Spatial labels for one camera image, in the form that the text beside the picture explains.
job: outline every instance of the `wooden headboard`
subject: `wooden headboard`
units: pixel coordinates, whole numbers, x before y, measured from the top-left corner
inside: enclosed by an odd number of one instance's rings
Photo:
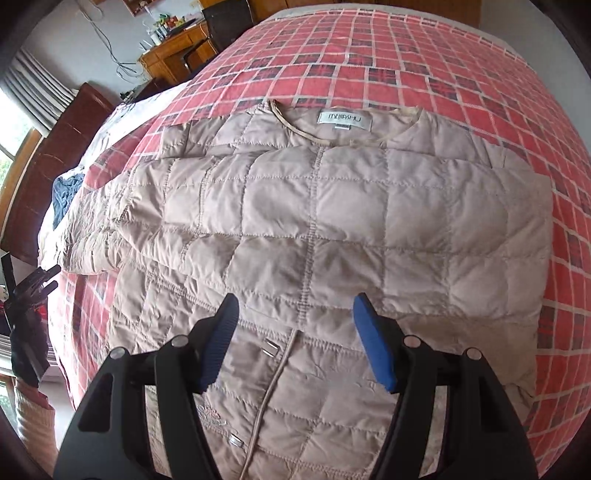
[[[85,83],[41,141],[12,199],[0,248],[37,265],[37,234],[51,203],[53,181],[80,163],[96,132],[115,107]]]

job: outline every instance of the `clothing label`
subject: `clothing label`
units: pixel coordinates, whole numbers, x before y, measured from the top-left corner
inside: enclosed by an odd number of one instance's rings
[[[363,130],[371,129],[371,120],[370,116],[361,113],[340,112],[337,110],[321,112],[318,117],[318,123],[320,124],[348,125]]]

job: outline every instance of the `wooden desk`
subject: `wooden desk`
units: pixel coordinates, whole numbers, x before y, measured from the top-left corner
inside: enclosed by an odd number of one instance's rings
[[[189,76],[189,72],[183,64],[184,52],[206,38],[207,35],[207,24],[204,21],[199,22],[144,53],[139,58],[139,62],[152,78],[163,79],[170,86],[178,85]],[[191,59],[193,65],[197,66],[196,56],[203,62],[213,55],[215,55],[215,51],[208,42],[202,45]]]

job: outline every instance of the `screw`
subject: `screw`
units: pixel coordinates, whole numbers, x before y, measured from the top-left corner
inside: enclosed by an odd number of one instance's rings
[[[404,337],[404,345],[409,348],[418,348],[421,346],[421,339],[419,337],[415,337],[414,335],[408,335]]]
[[[480,360],[482,358],[482,352],[478,348],[469,348],[466,355],[470,360]]]
[[[122,356],[125,355],[125,348],[123,348],[122,346],[117,347],[116,349],[114,349],[109,356],[113,359],[113,360],[117,360],[119,358],[121,358]]]
[[[177,335],[173,338],[172,344],[175,348],[182,348],[189,343],[189,337],[186,335]]]

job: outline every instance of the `bed sheet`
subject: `bed sheet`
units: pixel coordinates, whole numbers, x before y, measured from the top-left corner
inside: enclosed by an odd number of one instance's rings
[[[591,407],[591,159],[556,100],[522,58],[443,20],[364,9],[268,20],[224,51],[158,118],[105,152],[81,194],[153,158],[165,126],[268,98],[303,107],[419,105],[506,146],[553,179],[538,395],[525,424],[545,472]],[[106,354],[115,281],[116,274],[63,275],[50,299],[51,340],[75,403]]]

